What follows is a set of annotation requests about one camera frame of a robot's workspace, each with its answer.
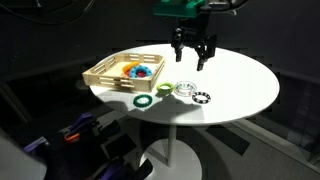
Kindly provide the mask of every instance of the blue toy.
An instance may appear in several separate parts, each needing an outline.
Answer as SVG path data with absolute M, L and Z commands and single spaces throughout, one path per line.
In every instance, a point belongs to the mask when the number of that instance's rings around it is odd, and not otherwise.
M 139 65 L 139 66 L 134 66 L 133 68 L 131 68 L 131 70 L 129 72 L 129 76 L 131 78 L 138 78 L 137 72 L 139 72 L 139 71 L 146 73 L 146 76 L 152 75 L 152 72 L 148 67 Z

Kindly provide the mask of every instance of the black and white ring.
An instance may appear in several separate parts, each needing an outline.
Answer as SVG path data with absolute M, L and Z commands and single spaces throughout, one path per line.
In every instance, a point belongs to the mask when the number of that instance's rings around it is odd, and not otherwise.
M 206 100 L 200 100 L 200 99 L 197 99 L 196 96 L 204 96 L 206 97 L 207 99 Z M 208 93 L 205 93 L 205 92 L 195 92 L 193 95 L 192 95 L 192 99 L 199 103 L 199 104 L 207 104 L 208 102 L 211 101 L 211 97 Z

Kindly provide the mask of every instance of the wooden crate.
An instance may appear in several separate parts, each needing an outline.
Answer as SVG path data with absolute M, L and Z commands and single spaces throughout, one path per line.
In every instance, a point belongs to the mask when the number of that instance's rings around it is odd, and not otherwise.
M 132 61 L 140 61 L 141 65 L 151 69 L 152 75 L 144 78 L 123 76 L 122 67 Z M 164 57 L 160 55 L 122 53 L 105 58 L 82 75 L 88 86 L 102 86 L 119 91 L 151 92 L 164 65 Z

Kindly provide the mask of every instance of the green object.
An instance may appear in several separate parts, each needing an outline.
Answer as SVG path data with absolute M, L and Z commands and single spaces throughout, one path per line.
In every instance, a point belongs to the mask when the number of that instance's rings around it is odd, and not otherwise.
M 146 103 L 139 103 L 138 100 L 141 99 L 141 98 L 147 98 L 147 99 L 148 99 L 148 102 L 146 102 Z M 133 99 L 133 104 L 134 104 L 136 107 L 138 107 L 138 108 L 148 107 L 151 103 L 152 103 L 152 97 L 149 96 L 148 94 L 140 94 L 140 95 L 136 96 L 136 97 Z
M 162 89 L 163 86 L 167 86 L 169 87 L 169 89 Z M 174 85 L 169 82 L 161 83 L 157 86 L 157 91 L 160 95 L 171 94 L 173 90 L 174 90 Z
M 198 7 L 205 5 L 205 3 L 205 0 L 162 0 L 153 6 L 153 14 L 195 18 L 198 15 Z

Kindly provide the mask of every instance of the black cable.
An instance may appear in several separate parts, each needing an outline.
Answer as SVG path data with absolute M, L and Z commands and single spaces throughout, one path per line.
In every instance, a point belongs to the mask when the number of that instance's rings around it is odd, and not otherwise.
M 32 22 L 32 23 L 35 23 L 35 24 L 40 24 L 40 25 L 61 25 L 61 24 L 73 23 L 73 22 L 81 19 L 91 9 L 91 7 L 95 3 L 95 1 L 96 0 L 91 0 L 89 2 L 89 4 L 86 6 L 86 8 L 82 11 L 82 13 L 79 16 L 77 16 L 75 18 L 72 18 L 72 19 L 69 19 L 69 20 L 61 21 L 61 22 L 45 22 L 45 21 L 39 21 L 39 20 L 36 20 L 36 19 L 28 18 L 26 16 L 23 16 L 21 14 L 18 14 L 16 12 L 12 11 L 11 9 L 7 8 L 6 6 L 4 6 L 3 4 L 0 4 L 0 8 L 6 10 L 7 12 L 11 13 L 12 15 L 14 15 L 14 16 L 20 18 L 20 19 L 23 19 L 25 21 L 29 21 L 29 22 Z
M 229 11 L 234 11 L 234 10 L 238 10 L 240 8 L 242 8 L 244 5 L 246 5 L 249 2 L 249 0 L 243 0 L 241 3 L 237 4 L 237 5 L 232 5 L 231 8 L 227 8 L 227 9 L 215 9 L 213 10 L 212 8 L 208 8 L 208 6 L 202 6 L 200 9 L 203 10 L 203 13 L 223 13 L 223 12 L 229 12 Z

